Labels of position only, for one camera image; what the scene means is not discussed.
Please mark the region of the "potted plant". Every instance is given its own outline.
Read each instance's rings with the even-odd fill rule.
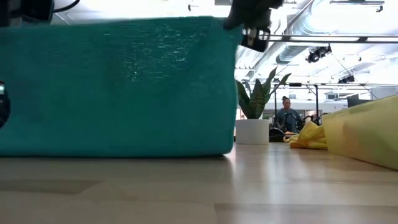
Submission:
[[[270,72],[265,83],[256,79],[253,90],[248,86],[248,93],[244,85],[236,81],[238,88],[238,103],[247,119],[236,121],[236,144],[264,145],[269,144],[269,120],[260,119],[271,95],[280,85],[285,85],[290,74],[285,75],[279,84],[271,91],[271,82],[276,75],[277,68]]]

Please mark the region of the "person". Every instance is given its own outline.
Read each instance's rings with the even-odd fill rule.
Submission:
[[[284,127],[286,131],[296,133],[296,121],[301,120],[300,114],[290,108],[290,99],[284,96],[282,98],[283,108],[276,114],[278,128]]]

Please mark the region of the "computer monitor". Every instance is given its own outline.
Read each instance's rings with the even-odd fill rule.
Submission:
[[[353,107],[353,106],[357,106],[363,103],[367,103],[371,100],[360,100],[360,99],[347,99],[347,103],[348,103],[348,107]]]

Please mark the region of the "green leaf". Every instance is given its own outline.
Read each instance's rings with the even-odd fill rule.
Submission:
[[[238,101],[242,100],[245,104],[248,105],[250,102],[250,98],[248,96],[248,93],[246,93],[246,89],[244,88],[242,83],[240,83],[237,80],[235,80],[235,81],[236,81],[236,88],[238,90],[238,96],[239,96]]]
[[[280,85],[285,85],[285,84],[286,84],[286,81],[287,81],[287,79],[290,77],[290,75],[291,75],[291,73],[285,75],[285,76],[281,79],[281,81],[279,82],[279,84],[275,86],[274,90],[273,90],[272,92],[270,92],[270,95],[273,94],[273,93],[276,91],[276,89],[278,89],[278,87],[279,87]]]
[[[250,98],[249,107],[251,110],[252,117],[249,119],[259,119],[261,114],[264,112],[264,108],[266,107],[266,102],[264,101],[264,90],[262,89],[262,85],[260,80],[256,80],[256,84],[254,85],[253,93]]]
[[[264,84],[262,84],[262,89],[264,90],[265,95],[269,94],[271,90],[271,82],[276,76],[276,70],[278,69],[278,66],[274,68],[270,73],[269,76]]]

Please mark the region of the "table surface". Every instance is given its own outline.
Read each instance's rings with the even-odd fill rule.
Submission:
[[[0,159],[2,224],[397,223],[398,172],[327,151]]]

